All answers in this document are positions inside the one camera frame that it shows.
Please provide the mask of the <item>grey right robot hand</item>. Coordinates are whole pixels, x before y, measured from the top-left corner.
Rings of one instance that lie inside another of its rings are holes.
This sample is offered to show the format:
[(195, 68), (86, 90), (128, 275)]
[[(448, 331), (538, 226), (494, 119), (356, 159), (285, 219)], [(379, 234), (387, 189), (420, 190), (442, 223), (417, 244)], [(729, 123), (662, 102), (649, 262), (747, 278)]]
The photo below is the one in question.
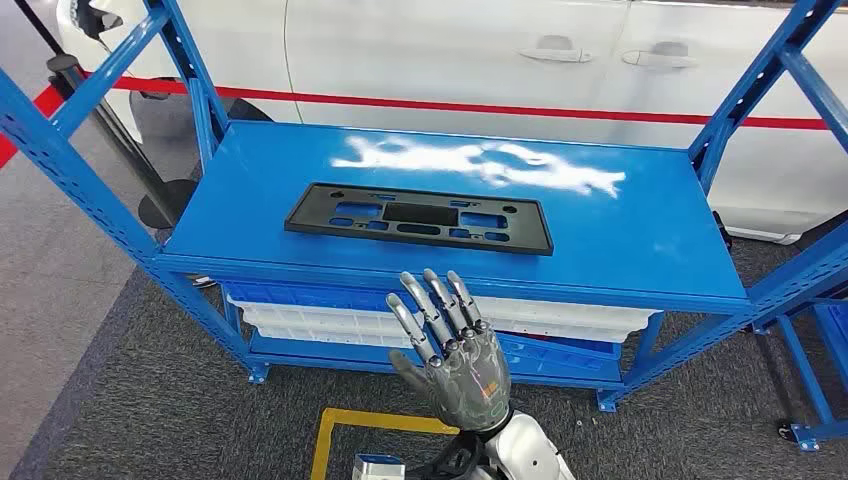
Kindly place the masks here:
[(395, 293), (385, 301), (408, 336), (421, 365), (401, 351), (388, 354), (393, 370), (428, 401), (435, 416), (462, 431), (488, 432), (509, 421), (511, 376), (491, 324), (454, 271), (447, 281), (432, 270), (424, 284), (399, 276), (414, 300), (412, 312)]

